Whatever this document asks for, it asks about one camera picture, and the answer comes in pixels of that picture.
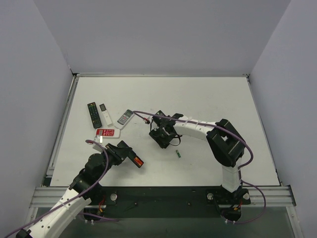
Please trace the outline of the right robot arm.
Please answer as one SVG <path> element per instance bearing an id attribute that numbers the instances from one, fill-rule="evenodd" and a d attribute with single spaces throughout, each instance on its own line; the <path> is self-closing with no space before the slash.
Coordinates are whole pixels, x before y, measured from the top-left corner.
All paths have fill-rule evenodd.
<path id="1" fill-rule="evenodd" d="M 222 187 L 234 193 L 241 187 L 240 158 L 244 155 L 244 139 L 238 140 L 240 134 L 226 119 L 219 122 L 205 122 L 191 119 L 182 114 L 166 116 L 158 111 L 152 122 L 156 128 L 150 129 L 149 136 L 160 146 L 167 148 L 173 139 L 190 136 L 206 141 L 215 159 L 222 165 Z"/>

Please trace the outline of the slim black remote control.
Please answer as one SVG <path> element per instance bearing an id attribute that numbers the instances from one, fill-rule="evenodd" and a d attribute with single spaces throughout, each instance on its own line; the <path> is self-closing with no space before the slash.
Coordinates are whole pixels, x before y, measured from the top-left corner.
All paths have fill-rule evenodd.
<path id="1" fill-rule="evenodd" d="M 122 159 L 130 159 L 133 164 L 134 164 L 134 161 L 133 159 L 135 157 L 139 157 L 134 151 L 133 149 L 128 146 L 123 140 L 121 140 L 118 144 L 117 144 L 117 147 L 118 147 L 118 151 L 119 151 L 119 156 L 122 158 Z"/>

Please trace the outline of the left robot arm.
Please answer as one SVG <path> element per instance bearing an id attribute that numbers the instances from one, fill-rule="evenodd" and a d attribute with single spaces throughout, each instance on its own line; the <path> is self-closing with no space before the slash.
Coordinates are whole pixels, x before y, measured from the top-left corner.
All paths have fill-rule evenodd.
<path id="1" fill-rule="evenodd" d="M 91 140 L 86 142 L 96 145 L 101 152 L 88 158 L 85 167 L 52 209 L 28 224 L 28 229 L 20 228 L 15 235 L 17 238 L 59 237 L 87 205 L 96 204 L 101 200 L 100 180 L 112 166 L 120 165 L 126 158 L 135 162 L 138 167 L 143 165 L 133 149 L 124 141 L 120 141 L 116 146 L 102 146 Z"/>

